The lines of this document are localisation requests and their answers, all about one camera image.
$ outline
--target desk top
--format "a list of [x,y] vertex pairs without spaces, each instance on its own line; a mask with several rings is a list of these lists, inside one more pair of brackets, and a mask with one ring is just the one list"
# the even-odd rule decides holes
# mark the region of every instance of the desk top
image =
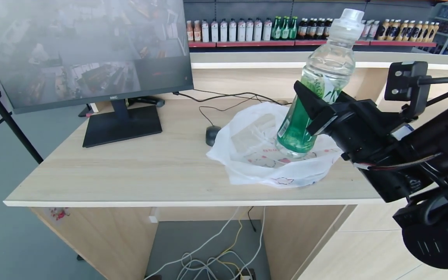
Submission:
[[[227,108],[240,99],[206,106]],[[226,112],[203,108],[218,126],[247,101]],[[159,108],[163,133],[82,148],[86,121],[45,159],[5,200],[8,206],[170,207],[381,203],[350,163],[337,161],[322,181],[303,188],[231,185],[224,166],[206,157],[208,121],[199,104],[167,100]]]

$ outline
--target red shelf edge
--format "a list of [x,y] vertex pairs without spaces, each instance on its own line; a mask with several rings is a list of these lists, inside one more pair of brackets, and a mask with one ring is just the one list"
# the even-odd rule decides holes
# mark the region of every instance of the red shelf edge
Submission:
[[409,41],[370,41],[371,46],[408,46],[408,47],[434,47],[434,42],[409,42]]
[[296,40],[295,46],[320,46],[326,42],[326,40]]
[[189,42],[190,48],[215,48],[215,42]]
[[274,47],[294,46],[295,41],[246,41],[246,42],[217,42],[217,47]]

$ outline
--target power outlet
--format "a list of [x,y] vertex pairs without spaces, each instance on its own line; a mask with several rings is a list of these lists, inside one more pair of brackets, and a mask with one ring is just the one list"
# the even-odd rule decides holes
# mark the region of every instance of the power outlet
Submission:
[[255,275],[254,269],[249,269],[250,274],[246,269],[243,269],[241,272],[241,278],[239,275],[236,276],[235,280],[257,280],[257,277]]

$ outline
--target tripod leg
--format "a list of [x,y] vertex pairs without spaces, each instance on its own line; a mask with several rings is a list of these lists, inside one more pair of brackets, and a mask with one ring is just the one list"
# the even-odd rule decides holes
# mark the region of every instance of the tripod leg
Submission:
[[32,155],[35,161],[37,161],[37,163],[40,165],[43,162],[41,155],[37,152],[37,150],[34,148],[29,139],[27,139],[25,134],[23,134],[22,130],[18,127],[18,125],[11,117],[11,115],[8,113],[8,111],[6,110],[5,106],[1,103],[1,101],[0,101],[0,115],[3,118],[3,120],[8,124],[11,131],[13,131],[13,133],[20,140],[20,142],[22,142],[23,146]]

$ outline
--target desk leg panel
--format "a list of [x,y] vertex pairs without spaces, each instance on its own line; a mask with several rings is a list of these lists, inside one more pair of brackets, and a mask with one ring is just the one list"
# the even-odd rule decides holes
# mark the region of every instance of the desk leg panel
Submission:
[[73,208],[55,221],[48,208],[39,219],[109,280],[144,278],[158,224],[150,208]]
[[264,242],[272,280],[297,280],[355,207],[268,206]]

